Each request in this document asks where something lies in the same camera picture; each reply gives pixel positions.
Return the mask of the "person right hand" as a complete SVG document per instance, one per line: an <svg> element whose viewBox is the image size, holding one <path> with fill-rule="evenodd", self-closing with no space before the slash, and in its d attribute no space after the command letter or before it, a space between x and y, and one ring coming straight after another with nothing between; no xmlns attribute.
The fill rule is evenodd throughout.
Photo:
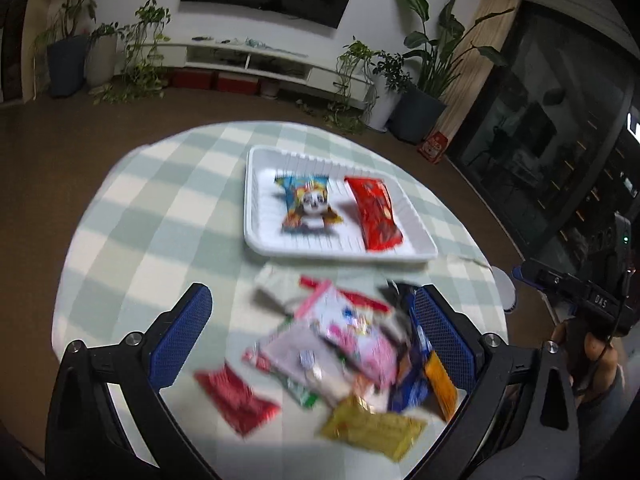
<svg viewBox="0 0 640 480"><path fill-rule="evenodd" d="M585 332L574 320L555 326L551 340L566 351L567 366L578 367L577 403L603 396L614 385L618 372L618 352L610 342Z"/></svg>

